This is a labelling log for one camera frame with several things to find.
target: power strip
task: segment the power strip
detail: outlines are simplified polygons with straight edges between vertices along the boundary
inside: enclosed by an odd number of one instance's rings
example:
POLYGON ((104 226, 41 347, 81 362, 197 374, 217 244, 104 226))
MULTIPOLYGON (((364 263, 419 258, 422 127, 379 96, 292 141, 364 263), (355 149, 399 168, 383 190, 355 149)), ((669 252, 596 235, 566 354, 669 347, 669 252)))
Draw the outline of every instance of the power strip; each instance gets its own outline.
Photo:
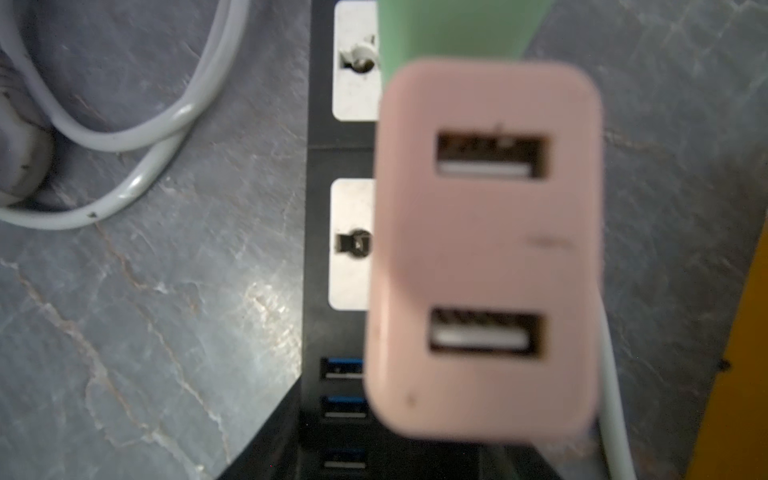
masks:
POLYGON ((346 24, 347 13, 356 18, 361 11, 376 18, 370 0, 318 0, 312 6, 299 478, 474 480, 475 445, 416 441, 390 432, 368 410, 362 388, 369 259, 339 251, 338 241, 355 230, 372 233, 376 110, 371 107, 378 107, 380 86, 371 89, 375 97, 342 92, 339 45, 347 38, 359 42, 367 30, 333 30, 334 20, 346 24), (341 98, 334 94, 349 94, 343 101, 369 110, 340 120, 345 118, 337 109, 341 98))

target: gray marble surface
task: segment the gray marble surface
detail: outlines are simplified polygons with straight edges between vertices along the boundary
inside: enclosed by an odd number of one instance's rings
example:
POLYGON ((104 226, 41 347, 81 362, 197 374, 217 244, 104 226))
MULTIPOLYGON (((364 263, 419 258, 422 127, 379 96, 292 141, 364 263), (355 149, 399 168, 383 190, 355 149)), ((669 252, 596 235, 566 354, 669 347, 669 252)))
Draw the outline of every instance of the gray marble surface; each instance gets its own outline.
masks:
MULTIPOLYGON (((40 0, 24 17, 81 121, 179 96, 214 0, 40 0)), ((0 477, 215 478, 299 373, 307 0, 254 0, 220 99, 135 205, 0 225, 0 477)), ((680 478, 768 206, 766 0, 561 0, 529 50, 606 111, 605 303, 640 478, 680 478)), ((70 207, 141 152, 58 139, 37 201, 70 207)), ((599 478, 593 434, 543 445, 599 478)))

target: wall adapter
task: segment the wall adapter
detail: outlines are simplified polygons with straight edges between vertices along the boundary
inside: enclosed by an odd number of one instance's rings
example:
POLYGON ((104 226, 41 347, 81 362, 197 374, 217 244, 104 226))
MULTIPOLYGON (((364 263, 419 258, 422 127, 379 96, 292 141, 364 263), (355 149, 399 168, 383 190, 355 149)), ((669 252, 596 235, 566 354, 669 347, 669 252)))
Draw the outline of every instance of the wall adapter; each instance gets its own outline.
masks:
POLYGON ((376 135, 365 389, 416 438, 586 428, 598 395, 601 104, 557 64, 415 61, 376 135))

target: white cable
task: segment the white cable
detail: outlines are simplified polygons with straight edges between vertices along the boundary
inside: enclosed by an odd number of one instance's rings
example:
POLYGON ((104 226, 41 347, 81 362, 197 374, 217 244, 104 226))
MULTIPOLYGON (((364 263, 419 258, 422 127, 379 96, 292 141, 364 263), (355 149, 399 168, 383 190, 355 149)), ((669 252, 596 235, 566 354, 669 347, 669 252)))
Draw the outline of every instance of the white cable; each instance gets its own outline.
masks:
POLYGON ((616 359, 611 344, 611 331, 608 329, 608 319, 605 306, 601 308, 601 378, 602 398, 600 406, 600 437, 608 463, 611 480, 636 480, 632 453, 629 449, 627 427, 624 423, 624 410, 621 407, 621 392, 619 378, 616 372, 616 359))
POLYGON ((24 76, 28 88, 52 124, 70 140, 101 151, 127 151, 155 143, 128 177, 101 199, 65 212, 0 208, 0 220, 41 230, 79 228, 103 220, 139 198, 162 173, 192 122, 223 86, 245 32, 250 0, 220 0, 200 62, 181 98, 137 127, 115 133, 90 131, 73 119, 45 86, 22 43, 11 2, 0 2, 0 48, 24 76))

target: usb port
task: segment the usb port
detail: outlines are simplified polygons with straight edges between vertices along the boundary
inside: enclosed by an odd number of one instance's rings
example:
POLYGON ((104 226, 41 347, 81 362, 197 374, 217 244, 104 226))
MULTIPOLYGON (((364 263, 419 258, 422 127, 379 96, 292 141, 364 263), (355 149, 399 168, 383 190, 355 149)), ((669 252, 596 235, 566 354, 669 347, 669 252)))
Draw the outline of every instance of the usb port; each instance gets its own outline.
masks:
POLYGON ((355 380, 362 378, 362 359, 331 356, 322 360, 321 379, 355 380))
POLYGON ((451 176, 543 178, 546 143, 543 137, 441 132, 437 171, 451 176))
POLYGON ((542 319, 530 313, 432 309, 429 346, 439 352, 541 355, 542 319))
POLYGON ((363 449, 330 449, 323 456, 323 467, 328 469, 365 470, 366 451, 363 449))
POLYGON ((327 419, 367 419, 368 402, 358 396, 328 396, 322 401, 323 416, 327 419))

